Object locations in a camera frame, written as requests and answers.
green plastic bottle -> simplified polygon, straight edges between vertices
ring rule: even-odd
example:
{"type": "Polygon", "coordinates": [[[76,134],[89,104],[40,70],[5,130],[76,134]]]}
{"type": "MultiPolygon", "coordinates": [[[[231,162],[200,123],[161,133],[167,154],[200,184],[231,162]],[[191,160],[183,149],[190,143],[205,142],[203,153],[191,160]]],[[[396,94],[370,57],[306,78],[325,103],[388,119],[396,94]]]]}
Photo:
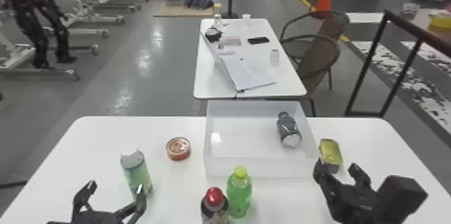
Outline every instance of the green plastic bottle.
{"type": "Polygon", "coordinates": [[[243,166],[235,168],[227,182],[227,196],[229,198],[229,214],[239,219],[246,215],[250,207],[252,194],[252,180],[243,166]]]}

brown wicker chair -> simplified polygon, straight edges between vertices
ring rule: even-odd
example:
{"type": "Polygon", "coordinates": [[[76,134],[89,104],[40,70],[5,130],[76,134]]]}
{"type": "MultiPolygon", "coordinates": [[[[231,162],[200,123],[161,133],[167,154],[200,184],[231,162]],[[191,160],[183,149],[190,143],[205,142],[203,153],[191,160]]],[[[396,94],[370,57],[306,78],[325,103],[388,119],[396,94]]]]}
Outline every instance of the brown wicker chair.
{"type": "MultiPolygon", "coordinates": [[[[285,32],[288,26],[296,21],[299,21],[305,17],[313,17],[316,19],[323,20],[323,24],[321,25],[318,34],[325,35],[333,38],[335,41],[340,38],[343,34],[344,30],[348,27],[350,20],[349,17],[342,12],[339,11],[314,11],[305,15],[301,15],[300,17],[296,17],[295,19],[289,21],[285,24],[282,34],[281,40],[285,35],[285,32]]],[[[287,42],[283,45],[283,48],[287,55],[293,60],[293,62],[299,67],[303,55],[305,52],[312,46],[312,41],[297,41],[293,40],[291,42],[287,42]]],[[[329,90],[332,90],[332,71],[329,69],[329,90]]]]}
{"type": "Polygon", "coordinates": [[[315,102],[311,98],[311,94],[337,61],[340,47],[333,38],[319,34],[285,38],[281,40],[281,44],[302,40],[311,40],[311,46],[305,51],[296,72],[307,89],[307,95],[301,99],[310,102],[312,115],[316,117],[315,102]]]}

box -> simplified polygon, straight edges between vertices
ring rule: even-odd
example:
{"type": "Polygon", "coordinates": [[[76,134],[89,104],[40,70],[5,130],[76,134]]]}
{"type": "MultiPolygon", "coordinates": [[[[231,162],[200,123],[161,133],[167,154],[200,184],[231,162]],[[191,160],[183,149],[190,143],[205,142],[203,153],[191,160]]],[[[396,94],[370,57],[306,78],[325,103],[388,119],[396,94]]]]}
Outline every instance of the box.
{"type": "Polygon", "coordinates": [[[297,101],[208,101],[203,159],[208,176],[229,176],[244,166],[251,177],[311,178],[318,150],[297,101]],[[303,136],[281,144],[276,122],[286,111],[303,136]]]}

white cup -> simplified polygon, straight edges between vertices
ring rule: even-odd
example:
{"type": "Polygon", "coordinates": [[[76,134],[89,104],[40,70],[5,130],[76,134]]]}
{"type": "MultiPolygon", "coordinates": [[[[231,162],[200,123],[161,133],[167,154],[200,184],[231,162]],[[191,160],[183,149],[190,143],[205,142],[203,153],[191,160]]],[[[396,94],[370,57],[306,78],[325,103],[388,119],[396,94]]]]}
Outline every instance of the white cup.
{"type": "Polygon", "coordinates": [[[250,25],[250,24],[251,24],[251,23],[250,23],[250,14],[244,13],[243,16],[242,16],[242,18],[243,18],[244,23],[245,23],[246,25],[250,25]]]}
{"type": "Polygon", "coordinates": [[[271,53],[269,54],[269,65],[272,67],[276,67],[279,65],[279,50],[272,49],[271,53]]]}

green bottle cap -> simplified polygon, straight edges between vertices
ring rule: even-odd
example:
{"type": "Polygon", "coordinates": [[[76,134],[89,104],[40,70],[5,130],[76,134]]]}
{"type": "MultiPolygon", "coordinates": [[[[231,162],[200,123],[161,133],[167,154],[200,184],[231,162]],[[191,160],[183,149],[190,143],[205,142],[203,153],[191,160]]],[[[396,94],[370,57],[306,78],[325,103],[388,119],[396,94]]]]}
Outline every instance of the green bottle cap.
{"type": "Polygon", "coordinates": [[[234,170],[234,175],[237,178],[246,178],[248,176],[248,171],[245,169],[245,167],[243,166],[238,166],[237,168],[235,168],[234,170]]]}

